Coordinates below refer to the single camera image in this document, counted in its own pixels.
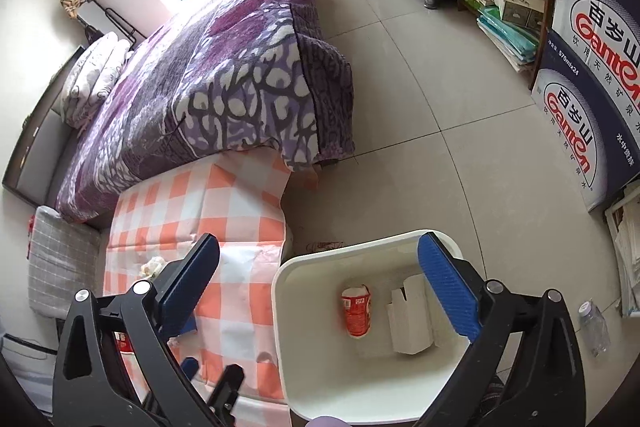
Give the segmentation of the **red drink carton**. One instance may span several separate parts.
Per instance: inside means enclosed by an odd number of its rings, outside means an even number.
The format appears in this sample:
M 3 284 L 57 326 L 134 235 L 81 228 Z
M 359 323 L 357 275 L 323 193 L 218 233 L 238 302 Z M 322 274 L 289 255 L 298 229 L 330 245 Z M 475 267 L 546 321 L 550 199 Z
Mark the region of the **red drink carton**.
M 370 300 L 371 293 L 366 285 L 349 287 L 342 291 L 345 326 L 350 337 L 361 338 L 370 331 Z

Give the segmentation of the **white plastic trash bin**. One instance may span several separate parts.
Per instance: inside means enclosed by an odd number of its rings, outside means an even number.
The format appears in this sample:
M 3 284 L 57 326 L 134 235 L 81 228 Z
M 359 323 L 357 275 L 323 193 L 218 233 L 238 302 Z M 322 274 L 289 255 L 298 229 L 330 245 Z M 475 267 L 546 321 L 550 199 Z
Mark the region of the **white plastic trash bin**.
M 454 329 L 418 261 L 423 231 L 292 258 L 271 298 L 286 402 L 305 421 L 416 421 L 469 339 Z

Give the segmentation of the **clear plastic water bottle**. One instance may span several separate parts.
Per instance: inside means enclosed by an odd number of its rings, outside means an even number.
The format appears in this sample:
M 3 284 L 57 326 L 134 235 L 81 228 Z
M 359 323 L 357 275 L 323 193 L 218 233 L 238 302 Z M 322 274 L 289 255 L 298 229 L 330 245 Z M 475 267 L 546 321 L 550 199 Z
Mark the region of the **clear plastic water bottle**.
M 582 303 L 578 309 L 580 331 L 585 343 L 594 357 L 603 355 L 611 347 L 610 334 L 605 318 L 592 301 Z

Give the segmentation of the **crumpled white tissue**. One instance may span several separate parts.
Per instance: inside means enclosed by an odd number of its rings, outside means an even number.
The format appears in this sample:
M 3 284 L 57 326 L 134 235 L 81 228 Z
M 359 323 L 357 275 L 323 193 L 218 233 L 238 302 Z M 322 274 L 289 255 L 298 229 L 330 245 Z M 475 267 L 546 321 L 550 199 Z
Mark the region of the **crumpled white tissue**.
M 139 277 L 143 280 L 152 281 L 162 273 L 166 265 L 167 261 L 162 256 L 154 256 L 144 265 L 141 265 Z

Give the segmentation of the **white cardboard box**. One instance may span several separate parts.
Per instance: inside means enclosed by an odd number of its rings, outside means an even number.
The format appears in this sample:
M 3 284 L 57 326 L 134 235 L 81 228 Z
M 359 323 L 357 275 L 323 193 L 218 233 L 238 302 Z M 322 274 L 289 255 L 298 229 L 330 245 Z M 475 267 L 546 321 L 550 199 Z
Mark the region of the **white cardboard box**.
M 423 275 L 411 275 L 393 289 L 386 310 L 395 352 L 417 355 L 431 347 L 434 334 Z

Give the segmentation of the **grey checkered cushion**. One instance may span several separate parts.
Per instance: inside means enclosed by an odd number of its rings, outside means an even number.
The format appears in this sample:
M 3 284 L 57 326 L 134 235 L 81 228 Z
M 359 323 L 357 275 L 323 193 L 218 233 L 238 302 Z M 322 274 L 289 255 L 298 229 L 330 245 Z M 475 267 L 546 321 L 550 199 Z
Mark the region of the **grey checkered cushion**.
M 96 292 L 101 234 L 39 206 L 28 241 L 28 303 L 43 317 L 65 320 L 77 291 Z

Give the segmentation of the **orange white checkered tablecloth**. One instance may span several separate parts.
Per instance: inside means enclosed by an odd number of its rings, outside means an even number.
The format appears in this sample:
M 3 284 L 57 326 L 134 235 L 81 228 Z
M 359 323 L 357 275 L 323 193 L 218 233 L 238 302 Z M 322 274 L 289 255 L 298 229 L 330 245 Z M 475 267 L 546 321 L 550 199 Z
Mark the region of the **orange white checkered tablecloth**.
M 200 363 L 194 387 L 208 395 L 230 365 L 245 378 L 233 414 L 240 426 L 287 426 L 274 341 L 271 284 L 288 228 L 281 198 L 291 173 L 263 147 L 221 153 L 147 179 L 119 196 L 106 247 L 103 291 L 126 291 L 154 257 L 183 258 L 205 233 L 219 265 L 194 310 L 196 329 L 170 340 L 177 360 Z

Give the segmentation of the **dark wooden headboard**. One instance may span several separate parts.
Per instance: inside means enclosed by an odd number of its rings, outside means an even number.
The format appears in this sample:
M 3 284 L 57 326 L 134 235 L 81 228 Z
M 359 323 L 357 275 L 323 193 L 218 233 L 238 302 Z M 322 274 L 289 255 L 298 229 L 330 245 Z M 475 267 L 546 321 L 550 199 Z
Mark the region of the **dark wooden headboard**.
M 77 145 L 77 131 L 62 118 L 65 80 L 85 52 L 78 46 L 51 78 L 43 95 L 23 124 L 2 186 L 34 207 L 55 206 L 55 199 Z

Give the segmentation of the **lower Ganten water box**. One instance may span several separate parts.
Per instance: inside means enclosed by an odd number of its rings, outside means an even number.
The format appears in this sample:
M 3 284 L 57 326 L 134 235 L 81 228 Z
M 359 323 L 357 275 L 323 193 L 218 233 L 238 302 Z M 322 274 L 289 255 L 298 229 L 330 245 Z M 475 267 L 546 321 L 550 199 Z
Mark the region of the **lower Ganten water box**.
M 586 208 L 612 202 L 639 176 L 639 147 L 591 70 L 556 32 L 547 32 L 532 97 L 572 163 Z

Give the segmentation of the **ganten water box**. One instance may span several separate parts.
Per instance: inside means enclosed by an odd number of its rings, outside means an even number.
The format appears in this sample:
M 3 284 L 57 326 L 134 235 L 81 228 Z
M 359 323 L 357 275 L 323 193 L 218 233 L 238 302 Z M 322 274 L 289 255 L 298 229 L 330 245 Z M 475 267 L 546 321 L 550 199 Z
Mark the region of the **ganten water box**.
M 555 0 L 552 29 L 639 127 L 639 0 Z
M 591 70 L 556 32 L 547 32 L 532 97 L 572 163 L 586 208 L 612 202 L 639 176 L 639 147 Z

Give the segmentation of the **folded white patterned quilt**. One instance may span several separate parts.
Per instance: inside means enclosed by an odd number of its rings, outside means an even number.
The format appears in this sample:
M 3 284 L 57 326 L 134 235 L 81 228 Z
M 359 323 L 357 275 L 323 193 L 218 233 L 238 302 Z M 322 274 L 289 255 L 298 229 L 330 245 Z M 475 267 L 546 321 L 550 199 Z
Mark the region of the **folded white patterned quilt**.
M 61 117 L 76 130 L 89 126 L 111 93 L 130 57 L 131 42 L 113 31 L 78 58 L 61 91 Z

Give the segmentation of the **stack of teal books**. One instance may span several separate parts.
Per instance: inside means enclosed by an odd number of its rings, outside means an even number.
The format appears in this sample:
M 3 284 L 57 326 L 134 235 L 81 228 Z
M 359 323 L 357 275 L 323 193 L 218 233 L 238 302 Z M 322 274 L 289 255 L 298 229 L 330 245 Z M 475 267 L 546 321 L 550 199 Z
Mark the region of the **stack of teal books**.
M 482 6 L 476 23 L 515 72 L 523 72 L 524 69 L 534 66 L 539 46 L 538 36 L 529 30 L 504 22 L 495 5 Z

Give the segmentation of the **purple patterned bed blanket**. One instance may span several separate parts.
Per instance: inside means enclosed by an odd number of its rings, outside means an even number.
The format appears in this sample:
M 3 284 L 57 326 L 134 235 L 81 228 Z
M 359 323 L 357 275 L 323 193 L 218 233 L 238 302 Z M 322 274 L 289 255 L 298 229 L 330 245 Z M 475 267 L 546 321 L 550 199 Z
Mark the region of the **purple patterned bed blanket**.
M 292 171 L 337 161 L 355 150 L 353 107 L 316 0 L 193 1 L 101 65 L 91 94 L 64 89 L 79 142 L 54 205 L 89 221 L 129 187 L 228 150 L 269 146 Z

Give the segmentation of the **upper Ganten water box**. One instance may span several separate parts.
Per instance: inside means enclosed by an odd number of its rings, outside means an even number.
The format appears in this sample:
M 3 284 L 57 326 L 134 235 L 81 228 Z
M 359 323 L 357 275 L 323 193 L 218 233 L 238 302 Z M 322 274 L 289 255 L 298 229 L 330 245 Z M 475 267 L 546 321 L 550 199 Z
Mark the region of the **upper Ganten water box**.
M 639 0 L 555 0 L 552 29 L 639 127 Z

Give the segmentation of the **black coat rack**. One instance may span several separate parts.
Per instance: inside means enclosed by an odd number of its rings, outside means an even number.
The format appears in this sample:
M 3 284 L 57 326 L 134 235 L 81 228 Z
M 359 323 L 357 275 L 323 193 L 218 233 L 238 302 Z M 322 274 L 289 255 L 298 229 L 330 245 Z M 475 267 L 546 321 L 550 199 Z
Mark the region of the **black coat rack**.
M 72 20 L 80 23 L 89 44 L 110 32 L 114 32 L 119 39 L 128 40 L 131 49 L 145 39 L 145 35 L 119 12 L 106 8 L 96 0 L 60 0 L 60 5 Z

